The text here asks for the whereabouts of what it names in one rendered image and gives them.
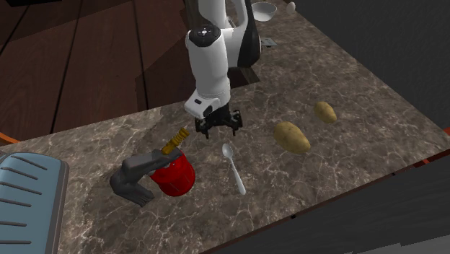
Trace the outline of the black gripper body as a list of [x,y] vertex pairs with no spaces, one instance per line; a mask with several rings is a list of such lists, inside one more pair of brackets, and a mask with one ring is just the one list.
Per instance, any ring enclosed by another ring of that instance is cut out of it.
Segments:
[[211,128],[215,126],[228,126],[230,127],[230,109],[229,104],[225,104],[225,106],[218,108],[213,111],[209,115],[207,115],[204,119],[206,119]]

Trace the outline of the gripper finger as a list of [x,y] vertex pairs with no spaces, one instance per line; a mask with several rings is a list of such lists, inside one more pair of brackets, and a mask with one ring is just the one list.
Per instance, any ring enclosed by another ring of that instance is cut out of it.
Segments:
[[236,131],[243,127],[242,116],[240,110],[233,110],[230,112],[230,127],[232,128],[233,136],[236,136]]
[[202,133],[205,135],[207,139],[209,139],[209,129],[211,128],[210,123],[206,119],[195,119],[195,130],[198,133]]

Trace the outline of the white spoon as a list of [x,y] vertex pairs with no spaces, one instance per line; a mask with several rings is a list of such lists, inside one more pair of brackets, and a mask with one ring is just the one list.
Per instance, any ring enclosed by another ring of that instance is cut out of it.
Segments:
[[234,160],[233,160],[234,152],[233,152],[233,149],[231,148],[231,146],[229,144],[223,144],[222,145],[222,153],[225,156],[225,158],[227,158],[229,160],[229,162],[230,162],[231,169],[232,169],[232,171],[234,173],[234,177],[235,177],[235,180],[236,180],[236,183],[237,183],[237,186],[238,186],[240,194],[241,195],[245,195],[247,193],[247,191],[246,191],[246,188],[245,188],[245,186],[244,186],[244,184],[242,182],[242,179],[240,178],[240,175],[239,175],[239,173],[237,171],[237,168],[236,168],[236,166],[234,164]]

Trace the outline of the large brown potato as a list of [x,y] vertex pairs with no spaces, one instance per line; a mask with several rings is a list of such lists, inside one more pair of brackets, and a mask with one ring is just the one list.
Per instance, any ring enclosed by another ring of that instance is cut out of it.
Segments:
[[291,122],[278,123],[273,138],[283,149],[293,154],[303,154],[310,150],[311,144],[299,127]]

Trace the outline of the small brown potato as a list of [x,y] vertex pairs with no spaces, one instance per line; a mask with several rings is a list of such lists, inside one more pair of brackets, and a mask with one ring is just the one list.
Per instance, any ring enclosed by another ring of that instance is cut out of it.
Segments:
[[338,119],[334,109],[325,101],[315,104],[314,114],[324,123],[334,123]]

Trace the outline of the white bowl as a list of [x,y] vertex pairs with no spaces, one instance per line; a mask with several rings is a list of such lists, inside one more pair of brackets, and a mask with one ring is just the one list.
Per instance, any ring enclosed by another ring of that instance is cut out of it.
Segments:
[[252,4],[252,11],[255,20],[258,22],[267,22],[273,18],[278,10],[275,4],[268,2],[255,2]]

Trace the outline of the blue-grey ribbed tray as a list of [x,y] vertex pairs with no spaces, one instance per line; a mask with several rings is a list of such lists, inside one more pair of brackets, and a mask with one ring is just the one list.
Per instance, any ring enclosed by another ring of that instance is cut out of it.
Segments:
[[0,254],[57,254],[69,165],[0,152]]

